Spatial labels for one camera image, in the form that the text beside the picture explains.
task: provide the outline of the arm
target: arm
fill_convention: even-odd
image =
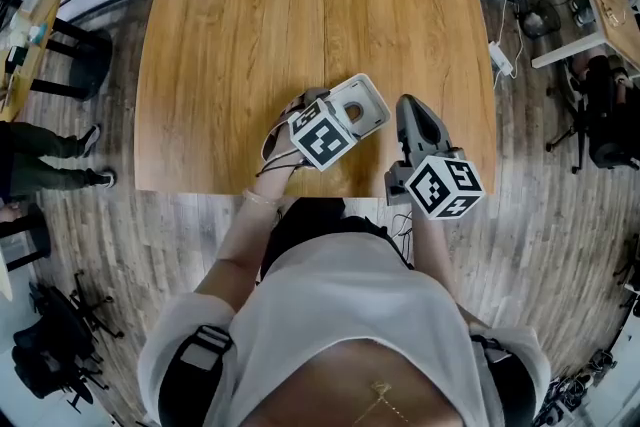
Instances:
[[[300,158],[301,155],[295,153],[279,160],[278,165],[294,165],[300,162]],[[250,192],[257,197],[245,199],[240,207],[222,241],[213,267],[196,288],[197,293],[219,297],[236,312],[242,308],[255,287],[278,201],[293,169],[274,169],[256,179]]]
[[[413,260],[415,269],[431,276],[455,299],[455,279],[442,221],[429,221],[412,201]]]

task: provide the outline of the bracelet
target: bracelet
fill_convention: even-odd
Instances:
[[[257,205],[264,205],[273,208],[278,208],[278,206],[280,206],[279,200],[265,198],[264,196],[260,196],[260,194],[256,194],[255,192],[250,191],[249,189],[245,189],[242,192],[242,195],[246,200],[253,201]]]

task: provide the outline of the black pants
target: black pants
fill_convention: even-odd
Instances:
[[[271,232],[260,269],[260,277],[266,276],[269,268],[284,252],[307,240],[330,233],[371,233],[389,242],[405,262],[398,246],[387,233],[386,227],[376,226],[367,218],[342,217],[345,208],[346,205],[341,198],[298,199]]]
[[[61,137],[29,123],[10,123],[15,151],[11,171],[11,197],[29,195],[42,189],[73,190],[99,183],[91,170],[58,169],[38,157],[61,159],[80,157],[85,143],[76,136]]]

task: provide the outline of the white desk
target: white desk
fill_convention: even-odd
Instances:
[[[631,66],[640,70],[640,30],[628,0],[589,0],[596,19],[596,31],[584,38],[564,45],[556,50],[536,57],[531,61],[533,68],[566,59],[600,45],[608,45],[620,54]],[[607,16],[602,3],[619,19],[620,25],[614,26]]]

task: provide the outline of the small object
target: small object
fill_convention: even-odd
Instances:
[[[334,106],[338,115],[346,113],[342,124],[358,140],[391,120],[389,107],[365,73],[358,73],[332,88],[324,101]]]
[[[539,0],[518,16],[520,28],[527,38],[537,39],[560,30],[560,16],[548,0]]]
[[[34,45],[39,45],[42,43],[45,35],[47,34],[47,29],[49,26],[46,23],[40,25],[34,25],[29,29],[29,42]]]
[[[343,125],[345,118],[348,119],[346,112],[337,114],[336,106],[318,98],[302,113],[289,118],[291,142],[314,167],[324,171],[358,142]]]
[[[14,73],[16,68],[19,68],[24,64],[24,60],[27,57],[27,49],[24,47],[11,47],[9,56],[5,63],[5,73]]]
[[[504,55],[504,52],[495,41],[489,43],[489,55],[491,56],[493,63],[505,77],[511,75],[513,66],[511,66],[509,59],[507,59],[507,56]]]
[[[473,162],[428,155],[405,188],[428,219],[458,219],[484,195]]]
[[[257,205],[263,205],[271,208],[278,208],[279,205],[279,201],[265,198],[264,196],[260,196],[259,194],[250,191],[249,189],[245,189],[242,195],[246,200],[256,203]]]
[[[6,96],[4,97],[4,100],[2,101],[2,107],[0,110],[3,110],[7,105],[9,105],[11,103],[11,97],[13,95],[13,90],[15,87],[15,83],[16,83],[16,76],[15,75],[11,75],[11,77],[9,78],[9,87],[6,90]]]

